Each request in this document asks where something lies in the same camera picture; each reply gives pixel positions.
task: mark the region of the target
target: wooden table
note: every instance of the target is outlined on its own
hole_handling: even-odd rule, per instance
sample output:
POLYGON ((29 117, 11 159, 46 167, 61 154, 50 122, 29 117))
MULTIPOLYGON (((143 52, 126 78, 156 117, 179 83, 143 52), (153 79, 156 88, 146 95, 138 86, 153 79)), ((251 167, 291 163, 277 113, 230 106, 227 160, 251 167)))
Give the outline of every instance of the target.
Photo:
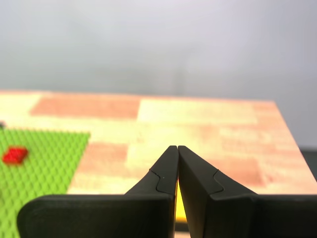
POLYGON ((169 145, 186 145, 257 193, 317 193, 274 102, 2 91, 0 120, 91 133, 69 193, 125 193, 169 145))

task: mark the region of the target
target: gray wall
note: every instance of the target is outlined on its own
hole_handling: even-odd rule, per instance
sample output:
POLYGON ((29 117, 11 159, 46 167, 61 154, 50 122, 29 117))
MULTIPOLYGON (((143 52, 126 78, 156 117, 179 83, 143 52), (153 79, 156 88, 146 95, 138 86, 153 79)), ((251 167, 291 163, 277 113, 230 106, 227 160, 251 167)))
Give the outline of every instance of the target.
POLYGON ((275 100, 317 147, 316 0, 2 0, 2 89, 275 100))

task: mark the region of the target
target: green lego baseplate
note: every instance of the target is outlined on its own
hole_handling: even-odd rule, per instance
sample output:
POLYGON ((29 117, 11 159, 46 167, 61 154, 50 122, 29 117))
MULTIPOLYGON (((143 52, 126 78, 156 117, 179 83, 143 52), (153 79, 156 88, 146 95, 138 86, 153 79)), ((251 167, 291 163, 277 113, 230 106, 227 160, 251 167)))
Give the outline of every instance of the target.
POLYGON ((28 201, 65 194, 89 139, 88 133, 0 129, 0 155, 24 146, 21 165, 0 161, 0 238, 18 238, 16 218, 28 201))

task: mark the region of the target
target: red lego brick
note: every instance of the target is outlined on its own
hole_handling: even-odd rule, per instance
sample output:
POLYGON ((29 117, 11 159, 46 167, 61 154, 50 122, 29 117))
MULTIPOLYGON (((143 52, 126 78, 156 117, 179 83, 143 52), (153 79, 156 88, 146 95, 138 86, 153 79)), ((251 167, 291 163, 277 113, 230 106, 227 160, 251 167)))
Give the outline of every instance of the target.
POLYGON ((3 155, 2 161, 6 164, 21 164, 28 154, 28 150, 22 146, 10 146, 3 155))

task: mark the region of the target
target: yellow object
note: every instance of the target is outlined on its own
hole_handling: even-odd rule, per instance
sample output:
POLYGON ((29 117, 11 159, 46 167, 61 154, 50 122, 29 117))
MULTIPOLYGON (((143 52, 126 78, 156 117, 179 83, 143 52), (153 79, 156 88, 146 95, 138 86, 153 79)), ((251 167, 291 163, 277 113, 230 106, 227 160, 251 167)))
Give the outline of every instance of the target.
POLYGON ((187 222, 179 184, 177 185, 176 222, 187 222))

